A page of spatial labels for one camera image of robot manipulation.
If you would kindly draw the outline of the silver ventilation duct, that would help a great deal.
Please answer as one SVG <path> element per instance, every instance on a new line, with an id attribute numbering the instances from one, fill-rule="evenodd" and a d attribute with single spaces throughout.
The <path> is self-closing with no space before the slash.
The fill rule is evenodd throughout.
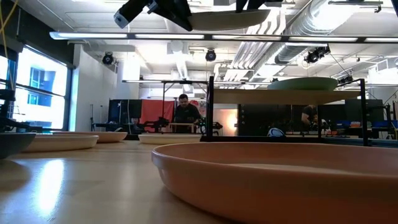
<path id="1" fill-rule="evenodd" d="M 329 4 L 337 0 L 313 0 L 293 23 L 286 28 L 285 35 L 329 35 L 344 24 L 353 14 L 354 6 Z M 275 63 L 287 64 L 309 46 L 279 45 Z"/>

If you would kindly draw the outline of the black ceiling spotlight cluster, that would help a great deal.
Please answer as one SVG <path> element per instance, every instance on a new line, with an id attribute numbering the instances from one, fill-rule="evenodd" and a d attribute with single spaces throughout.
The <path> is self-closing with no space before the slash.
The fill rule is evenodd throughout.
<path id="1" fill-rule="evenodd" d="M 307 63 L 315 63 L 330 52 L 330 47 L 328 45 L 326 47 L 317 47 L 308 52 L 308 54 L 304 57 L 304 61 Z"/>

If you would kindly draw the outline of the red fabric panel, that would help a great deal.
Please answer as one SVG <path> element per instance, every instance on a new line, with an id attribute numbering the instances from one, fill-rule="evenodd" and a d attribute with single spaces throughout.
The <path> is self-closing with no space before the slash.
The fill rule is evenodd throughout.
<path id="1" fill-rule="evenodd" d="M 140 123 L 158 121 L 160 117 L 170 123 L 174 119 L 174 102 L 162 100 L 142 100 Z"/>

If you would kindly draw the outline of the green plate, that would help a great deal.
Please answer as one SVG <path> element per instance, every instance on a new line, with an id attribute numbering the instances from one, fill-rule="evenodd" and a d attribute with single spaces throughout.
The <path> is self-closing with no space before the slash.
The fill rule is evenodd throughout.
<path id="1" fill-rule="evenodd" d="M 302 77 L 272 82 L 268 90 L 325 90 L 333 91 L 338 80 L 328 77 Z"/>

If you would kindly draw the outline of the terracotta plate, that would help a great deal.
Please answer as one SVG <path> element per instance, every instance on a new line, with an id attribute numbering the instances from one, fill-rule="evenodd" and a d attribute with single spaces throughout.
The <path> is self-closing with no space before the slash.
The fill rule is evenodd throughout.
<path id="1" fill-rule="evenodd" d="M 244 223 L 398 224 L 398 149 L 201 142 L 152 151 L 165 187 Z"/>

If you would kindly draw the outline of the beige plate stack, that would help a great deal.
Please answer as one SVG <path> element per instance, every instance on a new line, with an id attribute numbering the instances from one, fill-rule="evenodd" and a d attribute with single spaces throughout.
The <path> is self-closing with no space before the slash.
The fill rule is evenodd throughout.
<path id="1" fill-rule="evenodd" d="M 139 141 L 142 144 L 180 144 L 200 142 L 198 134 L 140 134 Z"/>

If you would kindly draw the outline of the large window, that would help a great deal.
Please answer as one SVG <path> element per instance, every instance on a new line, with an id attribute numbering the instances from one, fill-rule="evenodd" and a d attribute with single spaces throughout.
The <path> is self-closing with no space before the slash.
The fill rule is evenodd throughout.
<path id="1" fill-rule="evenodd" d="M 66 125 L 70 69 L 41 52 L 24 47 L 22 52 L 0 50 L 0 90 L 13 89 L 7 117 L 43 129 L 61 130 Z"/>

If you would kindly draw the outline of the black cabinet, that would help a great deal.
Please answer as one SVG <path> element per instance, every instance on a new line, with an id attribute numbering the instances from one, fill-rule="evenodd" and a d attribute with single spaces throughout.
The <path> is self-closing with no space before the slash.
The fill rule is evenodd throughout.
<path id="1" fill-rule="evenodd" d="M 238 135 L 267 136 L 271 128 L 285 133 L 290 126 L 290 105 L 238 105 Z"/>

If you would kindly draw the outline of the black plate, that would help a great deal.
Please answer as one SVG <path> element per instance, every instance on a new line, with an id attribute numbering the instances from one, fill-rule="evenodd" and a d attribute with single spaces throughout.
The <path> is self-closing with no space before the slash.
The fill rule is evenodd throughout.
<path id="1" fill-rule="evenodd" d="M 27 149 L 36 133 L 0 133 L 0 159 Z"/>

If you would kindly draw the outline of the black aluminium rig frame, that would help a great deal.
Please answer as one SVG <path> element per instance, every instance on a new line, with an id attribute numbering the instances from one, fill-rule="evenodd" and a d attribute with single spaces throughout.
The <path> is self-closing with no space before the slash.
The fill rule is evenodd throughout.
<path id="1" fill-rule="evenodd" d="M 9 103 L 15 100 L 15 91 L 0 89 L 0 133 L 4 128 L 22 128 L 29 130 L 31 127 L 7 118 Z M 138 135 L 127 135 L 124 140 L 139 141 Z M 398 149 L 398 140 L 369 139 L 367 143 L 359 138 L 332 138 L 332 137 L 279 137 L 267 136 L 206 136 L 201 135 L 200 142 L 284 142 L 284 143 L 324 143 L 354 146 L 391 147 Z"/>

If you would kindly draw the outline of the white blue ball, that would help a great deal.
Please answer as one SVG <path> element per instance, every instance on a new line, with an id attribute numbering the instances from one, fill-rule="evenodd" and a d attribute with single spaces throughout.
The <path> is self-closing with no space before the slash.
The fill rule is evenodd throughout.
<path id="1" fill-rule="evenodd" d="M 270 128 L 270 130 L 267 133 L 267 137 L 271 138 L 285 137 L 285 133 L 278 128 Z"/>

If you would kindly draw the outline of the rig light bar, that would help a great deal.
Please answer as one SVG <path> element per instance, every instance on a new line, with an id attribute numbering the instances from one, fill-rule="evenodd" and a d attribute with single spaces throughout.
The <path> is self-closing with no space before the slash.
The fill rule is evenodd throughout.
<path id="1" fill-rule="evenodd" d="M 386 36 L 301 36 L 249 34 L 173 34 L 173 33 L 95 33 L 50 32 L 54 40 L 200 40 L 227 42 L 291 42 L 334 44 L 398 44 L 398 37 Z"/>

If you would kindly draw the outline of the black partition panel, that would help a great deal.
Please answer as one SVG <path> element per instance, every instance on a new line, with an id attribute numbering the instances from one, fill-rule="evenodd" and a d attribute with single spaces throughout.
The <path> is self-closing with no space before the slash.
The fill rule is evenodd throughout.
<path id="1" fill-rule="evenodd" d="M 108 123 L 116 124 L 129 134 L 139 134 L 143 129 L 140 123 L 141 109 L 142 100 L 110 100 Z"/>

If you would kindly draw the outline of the person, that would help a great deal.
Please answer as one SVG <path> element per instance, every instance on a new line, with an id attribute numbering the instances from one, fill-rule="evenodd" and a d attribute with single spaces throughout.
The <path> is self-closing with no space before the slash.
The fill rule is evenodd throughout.
<path id="1" fill-rule="evenodd" d="M 304 131 L 311 131 L 318 127 L 318 110 L 315 105 L 308 105 L 302 110 L 301 122 Z"/>
<path id="2" fill-rule="evenodd" d="M 178 106 L 175 110 L 175 123 L 197 124 L 201 119 L 198 108 L 191 104 L 186 94 L 181 94 L 178 98 Z"/>

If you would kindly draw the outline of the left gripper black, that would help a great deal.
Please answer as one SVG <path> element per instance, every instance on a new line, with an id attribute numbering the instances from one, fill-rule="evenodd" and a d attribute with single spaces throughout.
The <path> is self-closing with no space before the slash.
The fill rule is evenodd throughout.
<path id="1" fill-rule="evenodd" d="M 147 7 L 148 14 L 156 14 L 172 21 L 181 28 L 192 31 L 193 27 L 188 20 L 192 15 L 187 0 L 128 0 L 114 14 L 115 23 L 125 28 Z"/>

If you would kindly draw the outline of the black ceiling track fixture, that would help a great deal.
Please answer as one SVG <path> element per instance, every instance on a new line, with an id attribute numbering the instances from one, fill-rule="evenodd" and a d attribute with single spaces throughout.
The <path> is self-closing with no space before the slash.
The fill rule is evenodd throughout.
<path id="1" fill-rule="evenodd" d="M 374 12 L 378 13 L 382 9 L 383 1 L 372 1 L 372 0 L 331 0 L 328 1 L 329 5 L 336 6 L 356 6 L 360 9 L 372 9 Z"/>

